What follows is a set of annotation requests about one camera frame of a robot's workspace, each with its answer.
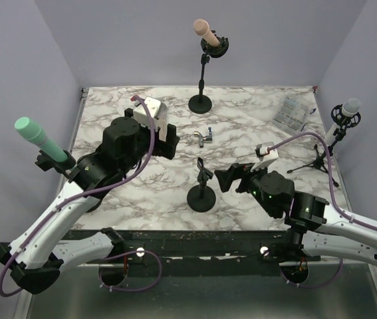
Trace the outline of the black clip microphone stand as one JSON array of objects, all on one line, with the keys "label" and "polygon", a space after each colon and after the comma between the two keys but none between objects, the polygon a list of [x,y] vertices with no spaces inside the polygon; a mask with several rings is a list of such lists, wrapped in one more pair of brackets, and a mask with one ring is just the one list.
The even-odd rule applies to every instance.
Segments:
[{"label": "black clip microphone stand", "polygon": [[197,176],[198,185],[193,186],[187,194],[189,207],[198,213],[205,213],[213,208],[216,202],[214,190],[207,186],[207,182],[213,178],[213,172],[204,167],[202,158],[197,159],[199,174]]}]

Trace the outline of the black ring-clip microphone stand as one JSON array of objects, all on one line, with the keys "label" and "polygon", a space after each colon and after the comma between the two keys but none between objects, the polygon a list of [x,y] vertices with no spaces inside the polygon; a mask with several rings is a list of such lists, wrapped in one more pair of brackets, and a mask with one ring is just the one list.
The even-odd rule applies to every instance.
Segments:
[{"label": "black ring-clip microphone stand", "polygon": [[54,169],[57,173],[63,175],[66,179],[69,179],[71,171],[76,166],[76,160],[68,151],[64,151],[64,154],[67,155],[67,159],[62,162],[57,162],[43,150],[40,150],[35,165],[43,171]]}]

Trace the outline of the mint green microphone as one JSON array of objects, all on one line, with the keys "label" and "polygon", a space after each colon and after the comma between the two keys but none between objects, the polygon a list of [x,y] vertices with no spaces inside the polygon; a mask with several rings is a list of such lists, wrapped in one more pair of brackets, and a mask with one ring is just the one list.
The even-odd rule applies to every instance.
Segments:
[{"label": "mint green microphone", "polygon": [[52,139],[45,130],[34,120],[28,117],[21,117],[16,120],[14,128],[17,133],[29,143],[37,146],[56,162],[64,162],[68,155]]}]

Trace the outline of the pink microphone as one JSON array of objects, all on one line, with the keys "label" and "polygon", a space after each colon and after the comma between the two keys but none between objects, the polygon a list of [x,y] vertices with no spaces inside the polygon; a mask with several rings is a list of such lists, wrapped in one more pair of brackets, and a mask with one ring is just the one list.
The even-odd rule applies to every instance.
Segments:
[{"label": "pink microphone", "polygon": [[209,23],[204,19],[197,19],[193,23],[193,29],[197,36],[201,37],[212,47],[220,45],[219,39],[211,31]]}]

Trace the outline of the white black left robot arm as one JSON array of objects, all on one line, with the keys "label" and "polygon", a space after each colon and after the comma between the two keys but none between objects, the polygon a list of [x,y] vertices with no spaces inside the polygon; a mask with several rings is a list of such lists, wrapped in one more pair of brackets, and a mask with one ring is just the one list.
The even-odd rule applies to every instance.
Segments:
[{"label": "white black left robot arm", "polygon": [[55,170],[66,182],[24,233],[10,243],[0,243],[3,275],[9,275],[18,290],[39,294],[67,269],[98,259],[118,261],[123,247],[111,229],[82,240],[64,242],[63,237],[82,215],[98,208],[111,190],[139,175],[152,157],[172,159],[180,140],[176,127],[149,107],[129,108],[103,130],[99,146],[78,159],[60,149],[28,117],[19,118],[15,129],[38,147],[37,166]]}]

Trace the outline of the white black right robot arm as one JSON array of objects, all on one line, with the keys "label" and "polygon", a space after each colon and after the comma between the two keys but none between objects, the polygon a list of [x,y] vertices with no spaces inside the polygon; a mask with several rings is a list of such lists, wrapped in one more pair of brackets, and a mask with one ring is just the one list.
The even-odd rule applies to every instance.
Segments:
[{"label": "white black right robot arm", "polygon": [[338,257],[377,266],[377,230],[370,220],[338,212],[326,199],[296,191],[277,171],[235,163],[214,174],[222,192],[238,180],[238,193],[250,194],[264,211],[288,225],[283,240],[261,251],[264,261],[283,263],[309,257]]}]

